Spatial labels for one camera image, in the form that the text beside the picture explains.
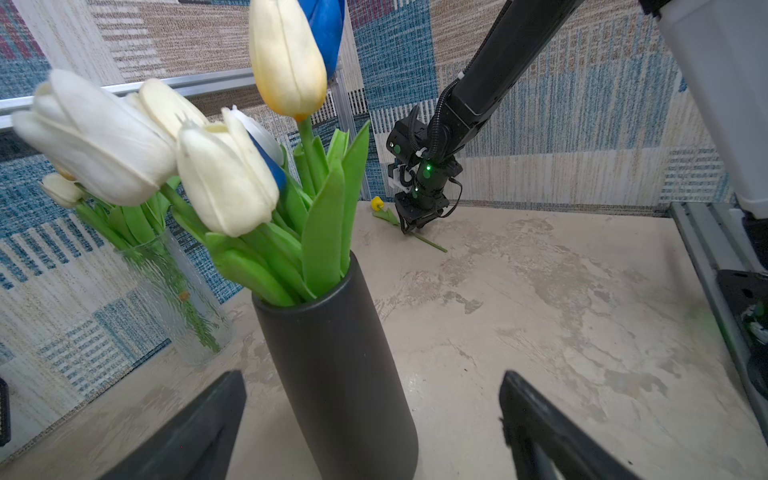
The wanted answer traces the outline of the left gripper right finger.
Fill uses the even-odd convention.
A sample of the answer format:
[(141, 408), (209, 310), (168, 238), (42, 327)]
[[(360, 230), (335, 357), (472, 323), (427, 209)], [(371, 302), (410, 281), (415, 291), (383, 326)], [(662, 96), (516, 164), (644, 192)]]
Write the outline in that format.
[(635, 479), (518, 372), (499, 391), (505, 443), (519, 479)]

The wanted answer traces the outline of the white tulip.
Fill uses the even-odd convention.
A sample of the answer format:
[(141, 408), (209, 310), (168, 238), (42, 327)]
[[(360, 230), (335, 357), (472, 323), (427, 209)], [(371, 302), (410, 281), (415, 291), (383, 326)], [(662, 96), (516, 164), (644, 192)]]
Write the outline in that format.
[(284, 165), (282, 146), (279, 144), (276, 138), (258, 121), (239, 110), (236, 105), (231, 107), (231, 111), (233, 115), (243, 124), (261, 151), (275, 164), (277, 164), (279, 167), (282, 167)]
[(235, 238), (272, 220), (280, 192), (243, 123), (228, 108), (222, 116), (221, 122), (181, 124), (177, 170), (208, 230)]
[(175, 142), (114, 94), (54, 69), (28, 110), (11, 115), (15, 133), (88, 191), (138, 206), (175, 175)]
[(199, 127), (209, 124), (206, 116), (189, 100), (165, 82), (150, 78), (139, 90), (123, 98), (123, 102), (140, 111), (174, 140), (185, 122)]
[(59, 173), (50, 173), (42, 178), (39, 186), (56, 204), (74, 210), (85, 224), (96, 230), (118, 250), (125, 251), (131, 247), (106, 220), (86, 204), (85, 193), (74, 182)]

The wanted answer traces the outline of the cream yellow-tinged tulip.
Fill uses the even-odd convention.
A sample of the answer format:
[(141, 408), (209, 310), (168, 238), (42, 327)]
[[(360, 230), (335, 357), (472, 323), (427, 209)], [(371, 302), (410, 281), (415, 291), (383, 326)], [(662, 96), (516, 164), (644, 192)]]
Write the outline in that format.
[(303, 156), (296, 160), (304, 191), (319, 192), (327, 166), (313, 150), (311, 116), (323, 105), (327, 73), (299, 1), (252, 1), (249, 54), (258, 91), (275, 113), (293, 118)]

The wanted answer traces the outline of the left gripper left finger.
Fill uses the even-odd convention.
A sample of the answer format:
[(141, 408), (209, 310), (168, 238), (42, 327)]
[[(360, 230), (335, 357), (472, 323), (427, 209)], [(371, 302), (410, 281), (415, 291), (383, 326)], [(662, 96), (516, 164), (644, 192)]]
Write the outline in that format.
[(224, 479), (247, 399), (242, 372), (223, 373), (104, 479)]

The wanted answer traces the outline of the blue tulip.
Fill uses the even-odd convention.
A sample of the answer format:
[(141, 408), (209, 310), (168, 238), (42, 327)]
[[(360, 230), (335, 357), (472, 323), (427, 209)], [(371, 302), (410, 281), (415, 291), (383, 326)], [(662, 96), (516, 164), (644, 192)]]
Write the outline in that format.
[(318, 49), (322, 55), (327, 79), (337, 68), (345, 22), (345, 0), (299, 0)]
[(285, 187), (286, 187), (286, 183), (287, 183), (287, 178), (286, 178), (285, 172), (282, 170), (282, 168), (277, 163), (275, 163), (272, 160), (272, 158), (259, 145), (259, 143), (256, 141), (256, 139), (252, 135), (250, 135), (250, 139), (253, 142), (253, 144), (256, 146), (257, 150), (259, 151), (260, 155), (262, 156), (262, 158), (264, 159), (266, 165), (268, 166), (268, 168), (269, 168), (269, 170), (270, 170), (270, 172), (271, 172), (271, 174), (272, 174), (272, 176), (273, 176), (273, 178), (274, 178), (274, 180), (275, 180), (275, 182), (277, 184), (278, 190), (280, 192), (283, 192)]

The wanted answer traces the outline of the yellow tulip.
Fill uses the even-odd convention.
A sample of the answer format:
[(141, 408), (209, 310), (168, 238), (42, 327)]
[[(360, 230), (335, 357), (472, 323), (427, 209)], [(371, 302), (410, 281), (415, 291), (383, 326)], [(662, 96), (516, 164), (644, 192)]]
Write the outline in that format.
[[(384, 220), (391, 225), (394, 225), (396, 227), (400, 226), (400, 220), (398, 216), (393, 213), (389, 208), (386, 207), (384, 201), (376, 196), (371, 200), (371, 208), (372, 208), (372, 215), (376, 218), (379, 218), (381, 220)], [(414, 238), (417, 238), (418, 240), (422, 241), (423, 243), (426, 243), (427, 245), (432, 246), (433, 248), (436, 248), (437, 250), (440, 250), (443, 253), (447, 253), (448, 250), (437, 243), (432, 242), (431, 240), (428, 240), (426, 237), (424, 237), (421, 234), (418, 233), (410, 233), (410, 236), (413, 236)]]

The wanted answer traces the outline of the clear glass vase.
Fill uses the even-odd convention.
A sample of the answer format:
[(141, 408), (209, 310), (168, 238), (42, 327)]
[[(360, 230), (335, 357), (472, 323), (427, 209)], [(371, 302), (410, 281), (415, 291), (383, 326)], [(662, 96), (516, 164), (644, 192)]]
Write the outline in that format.
[(209, 363), (231, 342), (233, 327), (207, 282), (168, 231), (119, 252), (181, 359)]

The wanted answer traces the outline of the dark cylindrical vase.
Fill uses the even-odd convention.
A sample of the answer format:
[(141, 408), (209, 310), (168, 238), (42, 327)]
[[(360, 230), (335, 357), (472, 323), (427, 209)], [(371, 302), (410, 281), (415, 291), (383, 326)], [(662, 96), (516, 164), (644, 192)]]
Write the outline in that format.
[(321, 477), (413, 478), (417, 430), (357, 258), (312, 302), (253, 304)]

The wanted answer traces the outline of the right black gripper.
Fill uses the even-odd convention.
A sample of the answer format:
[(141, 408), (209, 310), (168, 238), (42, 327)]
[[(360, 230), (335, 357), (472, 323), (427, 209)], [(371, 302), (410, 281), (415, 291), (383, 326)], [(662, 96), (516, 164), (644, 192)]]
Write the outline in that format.
[(425, 189), (415, 181), (408, 181), (405, 185), (395, 183), (401, 188), (401, 192), (395, 195), (395, 207), (402, 231), (421, 229), (431, 221), (447, 216), (445, 209), (449, 200), (444, 194), (445, 184), (446, 180), (443, 180), (436, 189)]

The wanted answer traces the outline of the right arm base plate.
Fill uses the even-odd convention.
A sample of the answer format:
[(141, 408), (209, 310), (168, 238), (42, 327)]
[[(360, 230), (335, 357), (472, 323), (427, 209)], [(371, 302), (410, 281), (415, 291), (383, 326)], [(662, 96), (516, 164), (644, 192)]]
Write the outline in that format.
[(723, 269), (717, 272), (716, 278), (746, 338), (748, 379), (757, 392), (767, 398), (767, 274)]

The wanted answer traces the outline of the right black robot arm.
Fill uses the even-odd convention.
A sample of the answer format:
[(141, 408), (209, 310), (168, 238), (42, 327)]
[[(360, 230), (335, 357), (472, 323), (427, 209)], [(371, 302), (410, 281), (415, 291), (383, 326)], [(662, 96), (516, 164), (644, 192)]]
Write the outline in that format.
[(399, 225), (458, 197), (767, 216), (763, 1), (506, 1), (386, 140)]

